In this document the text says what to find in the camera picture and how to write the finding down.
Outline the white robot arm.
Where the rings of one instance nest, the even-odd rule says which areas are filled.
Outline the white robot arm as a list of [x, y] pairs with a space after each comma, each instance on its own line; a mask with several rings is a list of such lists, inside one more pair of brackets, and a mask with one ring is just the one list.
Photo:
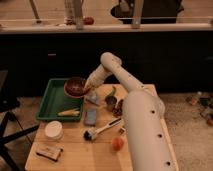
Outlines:
[[100, 87], [114, 75], [127, 91], [122, 105], [133, 171], [179, 171], [165, 128], [165, 105], [157, 94], [122, 67], [119, 57], [105, 52], [89, 75], [86, 88]]

